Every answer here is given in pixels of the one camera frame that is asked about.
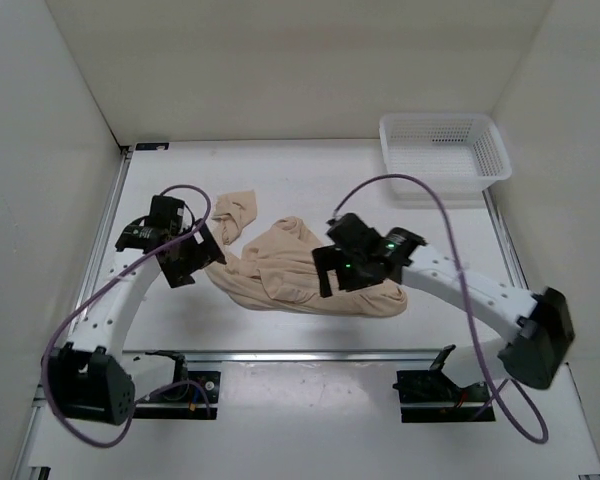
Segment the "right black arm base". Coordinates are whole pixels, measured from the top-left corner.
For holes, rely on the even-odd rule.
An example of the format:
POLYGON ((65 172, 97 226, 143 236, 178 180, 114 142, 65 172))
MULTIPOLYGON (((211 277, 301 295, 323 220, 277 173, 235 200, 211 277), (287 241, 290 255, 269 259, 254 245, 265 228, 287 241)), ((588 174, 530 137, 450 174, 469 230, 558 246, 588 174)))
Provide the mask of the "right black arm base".
POLYGON ((486 423, 496 420, 484 382, 456 385, 443 372, 456 349, 445 346, 426 369, 399 370, 392 388, 397 391, 403 424, 486 423))

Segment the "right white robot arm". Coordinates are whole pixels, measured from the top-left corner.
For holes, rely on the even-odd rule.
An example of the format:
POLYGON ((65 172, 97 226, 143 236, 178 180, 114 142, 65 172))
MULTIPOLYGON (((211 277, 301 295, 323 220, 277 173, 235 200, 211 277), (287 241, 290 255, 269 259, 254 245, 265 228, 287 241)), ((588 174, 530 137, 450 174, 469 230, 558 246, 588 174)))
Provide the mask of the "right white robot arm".
POLYGON ((503 340, 496 357, 514 380, 548 389, 575 339, 566 297, 546 288, 534 293, 472 271, 404 228, 381 235, 356 214, 332 220, 331 244, 313 249, 321 297, 353 292, 390 280, 471 312, 503 340))

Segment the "beige trousers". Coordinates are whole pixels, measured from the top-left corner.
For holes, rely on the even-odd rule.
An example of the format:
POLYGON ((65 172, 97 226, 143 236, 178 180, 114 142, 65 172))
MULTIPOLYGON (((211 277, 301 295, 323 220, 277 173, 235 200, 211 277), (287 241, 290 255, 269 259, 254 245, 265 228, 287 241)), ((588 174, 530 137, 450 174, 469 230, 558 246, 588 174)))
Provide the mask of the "beige trousers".
POLYGON ((295 216, 276 221, 234 255, 229 246, 257 213, 255 192, 241 191, 218 196, 211 215, 212 235, 225 262, 212 263, 205 273, 236 304, 256 311, 366 318, 395 317, 407 309, 406 293, 390 281, 321 297, 312 251, 322 243, 295 216))

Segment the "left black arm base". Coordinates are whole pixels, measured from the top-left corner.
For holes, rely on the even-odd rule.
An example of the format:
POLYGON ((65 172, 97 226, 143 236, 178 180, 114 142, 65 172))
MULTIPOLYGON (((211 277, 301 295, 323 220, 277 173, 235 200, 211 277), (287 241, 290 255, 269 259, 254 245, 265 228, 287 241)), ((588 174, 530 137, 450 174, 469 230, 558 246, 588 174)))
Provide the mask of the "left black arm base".
POLYGON ((122 366, 135 386, 134 419, 216 420, 221 372, 194 369, 182 353, 126 355, 122 366))

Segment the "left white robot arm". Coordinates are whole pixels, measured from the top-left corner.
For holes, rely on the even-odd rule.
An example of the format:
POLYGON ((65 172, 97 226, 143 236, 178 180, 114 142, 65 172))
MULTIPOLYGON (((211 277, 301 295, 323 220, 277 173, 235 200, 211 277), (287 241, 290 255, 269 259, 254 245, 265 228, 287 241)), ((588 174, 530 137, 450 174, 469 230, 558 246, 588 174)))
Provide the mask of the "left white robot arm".
POLYGON ((157 391, 168 400, 188 393, 182 354, 150 350, 133 357, 124 344, 145 296, 157 279, 172 288, 194 284, 193 275, 225 258, 204 220, 165 194, 152 198, 147 215, 124 227, 115 243, 111 288, 47 360, 49 391, 66 418, 120 425, 134 404, 157 391))

